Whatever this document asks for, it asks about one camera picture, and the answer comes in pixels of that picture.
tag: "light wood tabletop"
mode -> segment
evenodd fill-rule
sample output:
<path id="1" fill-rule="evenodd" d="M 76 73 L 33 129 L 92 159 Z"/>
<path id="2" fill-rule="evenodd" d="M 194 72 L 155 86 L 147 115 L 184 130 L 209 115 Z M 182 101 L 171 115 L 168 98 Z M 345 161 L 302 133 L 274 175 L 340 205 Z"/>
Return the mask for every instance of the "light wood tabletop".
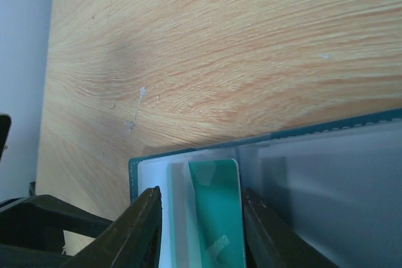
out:
<path id="1" fill-rule="evenodd" d="M 401 107 L 401 64 L 402 0 L 53 0 L 37 193 L 115 219 L 130 158 Z"/>

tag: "scratch mark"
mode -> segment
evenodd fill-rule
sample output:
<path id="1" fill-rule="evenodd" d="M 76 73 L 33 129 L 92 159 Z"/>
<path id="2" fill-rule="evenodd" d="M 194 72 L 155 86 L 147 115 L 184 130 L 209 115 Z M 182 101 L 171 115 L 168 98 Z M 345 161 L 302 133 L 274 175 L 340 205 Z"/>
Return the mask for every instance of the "scratch mark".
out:
<path id="1" fill-rule="evenodd" d="M 136 119 L 137 116 L 137 112 L 138 112 L 138 107 L 139 104 L 141 103 L 141 101 L 143 100 L 143 98 L 145 97 L 145 87 L 141 87 L 141 89 L 139 90 L 139 100 L 136 106 L 136 110 L 134 111 L 134 117 L 133 120 L 131 122 L 124 122 L 124 125 L 129 127 L 128 133 L 131 133 L 131 130 L 134 127 L 134 120 Z"/>
<path id="2" fill-rule="evenodd" d="M 323 59 L 326 59 L 326 60 L 331 60 L 331 56 L 330 55 L 328 55 L 327 53 L 321 53 L 321 54 L 319 54 L 319 56 L 321 57 L 321 58 L 323 58 Z"/>

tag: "wooden table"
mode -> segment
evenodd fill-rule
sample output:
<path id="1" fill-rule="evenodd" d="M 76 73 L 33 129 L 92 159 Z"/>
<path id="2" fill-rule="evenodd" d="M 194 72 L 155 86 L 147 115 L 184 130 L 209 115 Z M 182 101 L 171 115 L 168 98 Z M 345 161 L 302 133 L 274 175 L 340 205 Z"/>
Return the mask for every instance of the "wooden table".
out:
<path id="1" fill-rule="evenodd" d="M 115 219 L 129 158 L 400 107 L 401 64 L 402 0 L 53 0 L 37 193 Z"/>

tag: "white wall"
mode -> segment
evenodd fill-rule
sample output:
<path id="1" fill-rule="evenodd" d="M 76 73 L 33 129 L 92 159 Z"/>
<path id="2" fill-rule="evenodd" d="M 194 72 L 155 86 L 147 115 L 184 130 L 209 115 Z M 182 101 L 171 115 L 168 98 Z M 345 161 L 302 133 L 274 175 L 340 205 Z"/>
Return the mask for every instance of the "white wall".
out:
<path id="1" fill-rule="evenodd" d="M 36 177 L 52 0 L 0 0 L 0 112 L 13 123 L 0 163 L 0 201 Z"/>

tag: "green card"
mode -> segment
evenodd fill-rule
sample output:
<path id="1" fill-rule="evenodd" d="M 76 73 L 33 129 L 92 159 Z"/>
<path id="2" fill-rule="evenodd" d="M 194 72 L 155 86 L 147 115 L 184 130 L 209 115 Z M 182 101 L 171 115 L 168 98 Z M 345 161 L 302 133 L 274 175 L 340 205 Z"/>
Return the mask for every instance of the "green card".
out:
<path id="1" fill-rule="evenodd" d="M 239 168 L 234 159 L 188 163 L 202 267 L 245 268 Z"/>

